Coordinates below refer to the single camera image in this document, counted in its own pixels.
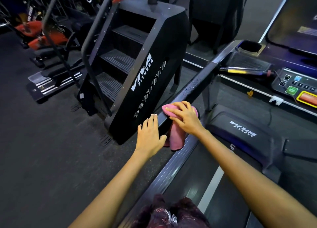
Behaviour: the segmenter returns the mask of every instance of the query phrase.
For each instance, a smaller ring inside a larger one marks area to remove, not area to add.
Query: viva fitness logo
[[[233,124],[236,129],[242,131],[243,133],[245,133],[251,137],[256,136],[255,133],[251,132],[250,130],[245,129],[243,126],[241,126],[237,123],[234,123],[233,121],[231,121],[230,124]]]
[[[151,67],[151,64],[153,63],[153,59],[152,59],[152,56],[151,54],[149,53],[149,55],[147,56],[147,59],[146,59],[146,64],[145,66],[143,66],[137,76],[137,78],[135,79],[134,81],[134,84],[132,85],[131,87],[131,90],[134,91],[137,84],[140,86],[141,85],[141,82],[144,80],[144,77],[146,75],[146,72],[149,70],[149,68]]]

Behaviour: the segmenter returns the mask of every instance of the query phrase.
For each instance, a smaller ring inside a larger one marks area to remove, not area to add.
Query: pink towel
[[[168,116],[171,116],[171,117],[177,117],[179,118],[181,121],[183,120],[181,117],[179,117],[178,115],[166,110],[165,108],[168,107],[168,108],[174,108],[174,109],[178,109],[178,106],[174,106],[172,104],[167,104],[167,105],[164,105],[162,106],[162,109],[164,111],[164,113]],[[195,112],[196,112],[196,115],[198,116],[198,112],[196,110],[195,107],[193,107]],[[181,148],[183,148],[184,146],[184,143],[185,143],[185,137],[186,137],[186,133],[185,131],[183,131],[179,126],[178,124],[173,121],[172,125],[171,125],[171,128],[167,134],[167,140],[164,144],[164,146],[167,146],[167,147],[170,147],[171,150],[180,150]]]

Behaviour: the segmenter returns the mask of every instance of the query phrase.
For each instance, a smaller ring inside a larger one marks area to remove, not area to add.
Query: green button
[[[297,91],[298,91],[298,88],[294,86],[289,86],[285,92],[293,96],[296,94]]]

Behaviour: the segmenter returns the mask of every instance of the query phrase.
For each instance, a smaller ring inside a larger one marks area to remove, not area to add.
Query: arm
[[[138,126],[135,151],[124,167],[100,194],[76,218],[69,228],[110,228],[132,182],[145,162],[164,145],[166,135],[159,138],[157,115],[151,115]]]
[[[187,133],[195,135],[217,160],[224,173],[243,195],[250,210],[265,227],[317,227],[317,218],[285,190],[230,152],[196,117],[190,103],[176,102],[181,110],[169,111],[183,118],[171,118]]]

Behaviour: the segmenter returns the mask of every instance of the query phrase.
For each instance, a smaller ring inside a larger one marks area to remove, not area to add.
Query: stair step
[[[133,28],[131,26],[128,25],[124,25],[121,27],[118,27],[116,29],[113,30],[113,32],[123,35],[127,38],[130,38],[140,44],[144,44],[145,40],[148,37],[148,33],[142,31],[142,30],[138,30],[136,28]]]
[[[100,57],[126,74],[129,74],[135,62],[135,59],[116,49],[102,54]]]
[[[105,72],[100,73],[96,78],[102,93],[114,102],[121,90],[122,84]]]

